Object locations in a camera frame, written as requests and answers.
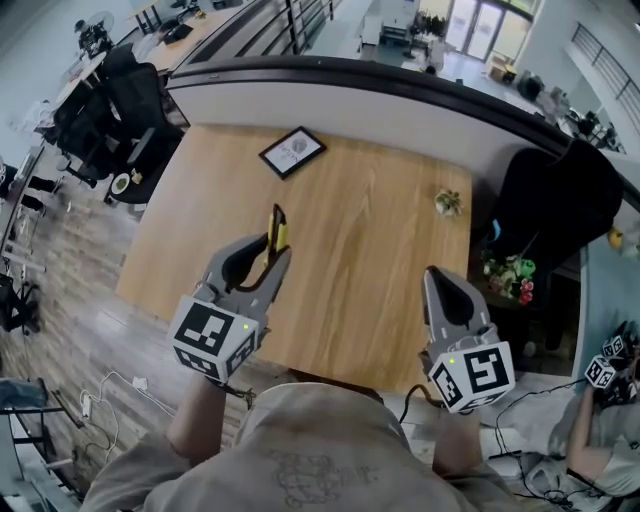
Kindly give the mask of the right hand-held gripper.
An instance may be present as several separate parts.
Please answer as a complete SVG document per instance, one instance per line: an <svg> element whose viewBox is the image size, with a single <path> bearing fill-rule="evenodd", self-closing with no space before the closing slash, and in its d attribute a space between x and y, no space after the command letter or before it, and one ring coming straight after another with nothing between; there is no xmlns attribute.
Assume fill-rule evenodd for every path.
<svg viewBox="0 0 640 512"><path fill-rule="evenodd" d="M456 342L432 343L419 354L444 406L451 413L468 413L499 400L515 387L514 367L510 345L490 323L483 295L458 274L440 267L426 269L423 285L433 333L446 333L449 324L479 329Z"/></svg>

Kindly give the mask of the bunch of artificial flowers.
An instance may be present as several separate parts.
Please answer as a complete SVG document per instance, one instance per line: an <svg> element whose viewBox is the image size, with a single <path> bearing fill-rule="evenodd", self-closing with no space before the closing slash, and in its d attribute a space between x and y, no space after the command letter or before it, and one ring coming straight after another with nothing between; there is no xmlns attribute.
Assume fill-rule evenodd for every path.
<svg viewBox="0 0 640 512"><path fill-rule="evenodd" d="M536 264L521 254L496 257L490 250L481 252L482 272L489 288L500 296L526 306L533 300Z"/></svg>

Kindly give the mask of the black metal railing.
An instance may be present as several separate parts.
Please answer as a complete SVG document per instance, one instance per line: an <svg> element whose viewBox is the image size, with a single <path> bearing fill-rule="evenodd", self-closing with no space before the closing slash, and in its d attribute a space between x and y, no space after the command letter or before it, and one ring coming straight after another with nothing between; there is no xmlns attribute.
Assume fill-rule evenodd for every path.
<svg viewBox="0 0 640 512"><path fill-rule="evenodd" d="M234 57L300 55L335 19L343 0L256 0L259 6L242 29Z"/></svg>

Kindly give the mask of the wooden background desk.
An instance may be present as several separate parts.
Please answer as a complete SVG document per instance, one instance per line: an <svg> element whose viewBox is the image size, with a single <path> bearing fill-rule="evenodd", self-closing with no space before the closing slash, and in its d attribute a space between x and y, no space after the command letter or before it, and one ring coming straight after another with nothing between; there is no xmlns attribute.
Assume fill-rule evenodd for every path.
<svg viewBox="0 0 640 512"><path fill-rule="evenodd" d="M204 17L187 19L183 24L190 26L192 30L185 38L170 44L164 42L166 31L158 30L144 36L133 45L133 55L139 63L153 64L160 74L172 71L192 50L246 6L247 4L241 4L221 10L209 10L205 12Z"/></svg>

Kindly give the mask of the person's right forearm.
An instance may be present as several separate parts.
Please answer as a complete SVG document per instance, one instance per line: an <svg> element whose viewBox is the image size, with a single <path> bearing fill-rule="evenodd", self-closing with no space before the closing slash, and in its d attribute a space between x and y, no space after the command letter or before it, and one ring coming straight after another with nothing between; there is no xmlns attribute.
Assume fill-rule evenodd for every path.
<svg viewBox="0 0 640 512"><path fill-rule="evenodd" d="M452 480L470 476L483 463L478 413L441 415L436 429L433 471L445 480Z"/></svg>

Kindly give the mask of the small potted plant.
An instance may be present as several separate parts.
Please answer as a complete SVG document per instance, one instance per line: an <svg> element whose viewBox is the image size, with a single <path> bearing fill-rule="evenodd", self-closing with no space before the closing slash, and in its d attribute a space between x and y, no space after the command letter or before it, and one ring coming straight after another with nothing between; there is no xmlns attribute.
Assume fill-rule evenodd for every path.
<svg viewBox="0 0 640 512"><path fill-rule="evenodd" d="M462 201L460 194L449 189L442 189L434 199L436 211L444 217L459 217L462 215Z"/></svg>

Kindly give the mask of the light blue partition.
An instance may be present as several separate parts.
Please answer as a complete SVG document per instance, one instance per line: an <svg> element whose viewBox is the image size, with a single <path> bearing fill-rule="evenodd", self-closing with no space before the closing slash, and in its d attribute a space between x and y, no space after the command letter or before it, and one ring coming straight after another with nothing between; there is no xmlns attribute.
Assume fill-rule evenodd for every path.
<svg viewBox="0 0 640 512"><path fill-rule="evenodd" d="M640 262L621 255L602 236L581 250L580 316L572 378L623 321L640 328Z"/></svg>

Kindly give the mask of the yellow black utility knife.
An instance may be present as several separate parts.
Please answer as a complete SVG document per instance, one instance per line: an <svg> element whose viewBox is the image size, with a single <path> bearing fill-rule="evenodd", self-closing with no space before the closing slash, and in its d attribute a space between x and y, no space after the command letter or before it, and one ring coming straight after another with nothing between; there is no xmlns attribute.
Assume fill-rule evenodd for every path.
<svg viewBox="0 0 640 512"><path fill-rule="evenodd" d="M269 217L264 267L270 265L275 257L287 246L287 235L286 215L280 205L275 203Z"/></svg>

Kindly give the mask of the black framed picture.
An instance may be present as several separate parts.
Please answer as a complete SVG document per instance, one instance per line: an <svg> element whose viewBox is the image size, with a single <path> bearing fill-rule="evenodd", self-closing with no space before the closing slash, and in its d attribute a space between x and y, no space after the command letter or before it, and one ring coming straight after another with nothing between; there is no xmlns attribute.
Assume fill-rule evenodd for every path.
<svg viewBox="0 0 640 512"><path fill-rule="evenodd" d="M259 158L285 180L326 150L322 141L300 126L263 150Z"/></svg>

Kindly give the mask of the person's left forearm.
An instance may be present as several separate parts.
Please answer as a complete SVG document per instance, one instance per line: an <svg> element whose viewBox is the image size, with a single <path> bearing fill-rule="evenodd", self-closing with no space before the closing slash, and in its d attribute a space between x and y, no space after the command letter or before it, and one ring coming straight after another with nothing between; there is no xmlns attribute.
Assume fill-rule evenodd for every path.
<svg viewBox="0 0 640 512"><path fill-rule="evenodd" d="M174 452L195 467L221 450L226 393L196 374L166 432Z"/></svg>

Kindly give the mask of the white partition with black rim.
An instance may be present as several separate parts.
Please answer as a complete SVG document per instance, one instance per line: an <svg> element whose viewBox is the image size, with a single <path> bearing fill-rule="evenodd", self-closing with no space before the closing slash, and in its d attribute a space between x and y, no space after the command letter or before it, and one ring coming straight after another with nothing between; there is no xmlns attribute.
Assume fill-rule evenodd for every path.
<svg viewBox="0 0 640 512"><path fill-rule="evenodd" d="M375 62L268 56L183 63L167 88L192 125L304 127L444 160L493 189L519 149L559 156L571 142L488 94Z"/></svg>

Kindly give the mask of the person's grey shirt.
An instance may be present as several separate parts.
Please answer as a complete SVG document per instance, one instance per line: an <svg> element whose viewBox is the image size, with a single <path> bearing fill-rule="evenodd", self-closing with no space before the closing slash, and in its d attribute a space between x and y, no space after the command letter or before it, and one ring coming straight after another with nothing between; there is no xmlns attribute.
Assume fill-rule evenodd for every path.
<svg viewBox="0 0 640 512"><path fill-rule="evenodd" d="M193 467L147 434L95 478L81 512L516 512L485 463L445 480L380 402L321 383L261 394L233 445Z"/></svg>

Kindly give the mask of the glass entrance doors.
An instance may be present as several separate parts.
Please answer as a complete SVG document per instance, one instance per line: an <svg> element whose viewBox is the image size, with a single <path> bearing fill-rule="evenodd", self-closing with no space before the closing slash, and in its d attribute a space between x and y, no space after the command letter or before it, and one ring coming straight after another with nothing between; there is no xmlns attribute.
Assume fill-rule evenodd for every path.
<svg viewBox="0 0 640 512"><path fill-rule="evenodd" d="M533 25L540 0L452 0L445 41L467 57L513 62Z"/></svg>

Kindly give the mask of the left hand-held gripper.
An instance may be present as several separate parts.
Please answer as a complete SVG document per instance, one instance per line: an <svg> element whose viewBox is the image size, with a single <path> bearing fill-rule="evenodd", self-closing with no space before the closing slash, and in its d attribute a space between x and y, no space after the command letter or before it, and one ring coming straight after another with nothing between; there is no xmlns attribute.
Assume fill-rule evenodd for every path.
<svg viewBox="0 0 640 512"><path fill-rule="evenodd" d="M291 247L278 251L254 284L240 286L267 244L263 233L216 251L193 294L181 297L169 326L167 340L180 364L216 384L226 384L268 332L267 311L289 269Z"/></svg>

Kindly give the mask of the black mesh office chair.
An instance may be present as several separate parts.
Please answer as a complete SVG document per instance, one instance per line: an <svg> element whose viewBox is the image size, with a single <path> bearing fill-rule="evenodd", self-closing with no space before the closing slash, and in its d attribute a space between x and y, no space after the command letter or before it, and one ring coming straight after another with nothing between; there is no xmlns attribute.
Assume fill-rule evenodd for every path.
<svg viewBox="0 0 640 512"><path fill-rule="evenodd" d="M101 87L78 85L54 114L55 141L62 155L80 160L80 167L66 170L90 188L107 179L115 169L108 136L115 118Z"/></svg>
<svg viewBox="0 0 640 512"><path fill-rule="evenodd" d="M159 183L167 164L178 148L184 131L172 124L163 108L163 82L151 63L136 61L131 43L117 46L101 63L100 84L117 119L111 138L114 148L115 177L136 170L139 184L132 180L120 195L109 196L131 204L146 204Z"/></svg>

